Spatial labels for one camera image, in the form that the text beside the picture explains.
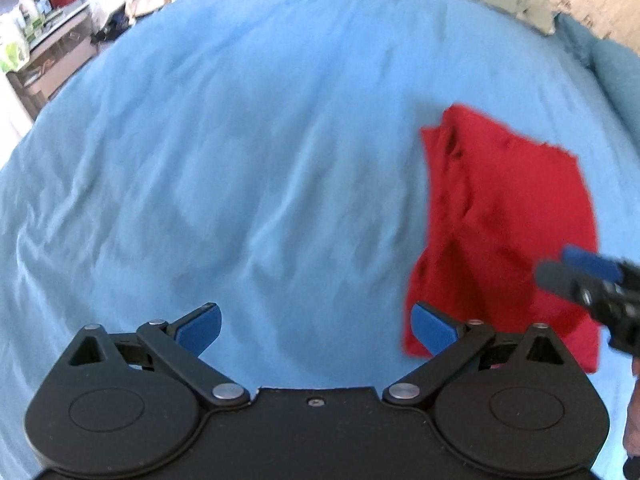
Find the person's right hand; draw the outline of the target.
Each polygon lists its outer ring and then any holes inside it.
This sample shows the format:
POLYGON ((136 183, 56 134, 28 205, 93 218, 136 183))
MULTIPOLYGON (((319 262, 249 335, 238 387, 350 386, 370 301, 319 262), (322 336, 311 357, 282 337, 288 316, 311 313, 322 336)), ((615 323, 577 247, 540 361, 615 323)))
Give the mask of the person's right hand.
POLYGON ((623 445, 629 457, 640 456, 640 360, 634 358, 631 365, 634 375, 634 391, 628 408, 623 445))

